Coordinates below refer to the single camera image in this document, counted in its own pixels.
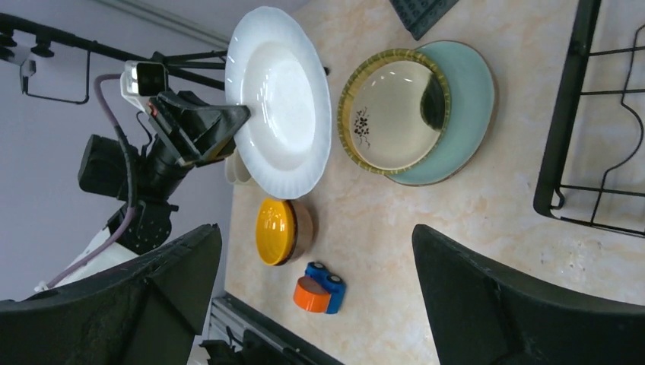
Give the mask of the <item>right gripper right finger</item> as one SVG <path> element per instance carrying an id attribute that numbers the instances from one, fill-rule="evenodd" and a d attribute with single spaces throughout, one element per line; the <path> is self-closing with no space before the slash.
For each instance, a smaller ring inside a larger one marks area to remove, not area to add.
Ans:
<path id="1" fill-rule="evenodd" d="M 442 364 L 642 364 L 644 308 L 570 290 L 424 224 L 411 244 Z"/>

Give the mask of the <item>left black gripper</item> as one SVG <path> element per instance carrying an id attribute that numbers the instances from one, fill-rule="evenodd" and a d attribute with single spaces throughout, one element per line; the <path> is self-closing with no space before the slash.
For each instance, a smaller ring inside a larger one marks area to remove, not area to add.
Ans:
<path id="1" fill-rule="evenodd" d="M 211 105 L 191 91 L 162 91 L 149 99 L 147 108 L 158 137 L 183 167 L 230 156 L 235 134 L 251 117 L 248 106 Z"/>

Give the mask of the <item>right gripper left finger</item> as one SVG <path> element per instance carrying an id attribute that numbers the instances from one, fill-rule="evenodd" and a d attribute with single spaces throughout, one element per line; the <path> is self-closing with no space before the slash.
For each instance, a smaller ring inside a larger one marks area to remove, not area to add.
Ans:
<path id="1" fill-rule="evenodd" d="M 203 224 L 79 281 L 1 303 L 3 364 L 185 364 L 221 258 Z"/>

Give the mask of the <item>blue orange toy car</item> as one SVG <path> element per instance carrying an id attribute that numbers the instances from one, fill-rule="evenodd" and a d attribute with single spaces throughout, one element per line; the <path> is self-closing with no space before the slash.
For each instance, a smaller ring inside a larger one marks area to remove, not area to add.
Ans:
<path id="1" fill-rule="evenodd" d="M 342 307 L 347 285 L 321 262 L 309 262 L 297 279 L 293 301 L 311 313 L 336 314 Z"/>

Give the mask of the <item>beige mug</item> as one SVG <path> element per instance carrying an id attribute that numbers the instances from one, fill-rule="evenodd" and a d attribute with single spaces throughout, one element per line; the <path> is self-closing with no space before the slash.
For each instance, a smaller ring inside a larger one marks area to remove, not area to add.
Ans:
<path id="1" fill-rule="evenodd" d="M 256 184 L 241 159 L 238 150 L 235 150 L 227 157 L 224 163 L 226 179 L 231 185 L 252 186 Z"/>

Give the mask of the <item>yellow bowl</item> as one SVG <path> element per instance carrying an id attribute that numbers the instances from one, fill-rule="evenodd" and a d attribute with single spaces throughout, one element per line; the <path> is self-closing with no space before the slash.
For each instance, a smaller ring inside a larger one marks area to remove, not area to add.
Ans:
<path id="1" fill-rule="evenodd" d="M 269 266 L 300 258 L 313 244 L 314 224 L 306 205 L 298 200 L 267 198 L 256 218 L 256 249 Z"/>

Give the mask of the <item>yellow-rimmed patterned plate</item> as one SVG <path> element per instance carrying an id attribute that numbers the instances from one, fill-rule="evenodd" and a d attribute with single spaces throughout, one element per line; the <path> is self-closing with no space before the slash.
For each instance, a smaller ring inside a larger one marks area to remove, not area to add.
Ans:
<path id="1" fill-rule="evenodd" d="M 360 168 L 394 175 L 429 158 L 445 135 L 452 96 L 430 56 L 388 49 L 363 61 L 343 87 L 338 136 Z"/>

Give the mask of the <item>light green round plate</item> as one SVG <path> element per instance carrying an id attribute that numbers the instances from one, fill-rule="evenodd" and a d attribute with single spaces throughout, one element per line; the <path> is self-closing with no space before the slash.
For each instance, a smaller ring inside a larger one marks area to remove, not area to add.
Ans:
<path id="1" fill-rule="evenodd" d="M 452 97 L 449 124 L 428 159 L 387 178 L 404 186 L 441 183 L 475 156 L 497 114 L 497 83 L 484 56 L 467 43 L 438 40 L 419 46 L 446 75 Z"/>

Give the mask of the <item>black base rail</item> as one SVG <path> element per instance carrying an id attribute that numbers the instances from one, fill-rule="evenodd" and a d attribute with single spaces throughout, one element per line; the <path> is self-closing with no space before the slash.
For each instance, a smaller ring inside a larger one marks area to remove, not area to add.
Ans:
<path id="1" fill-rule="evenodd" d="M 229 293 L 211 300 L 199 347 L 209 364 L 342 364 Z"/>

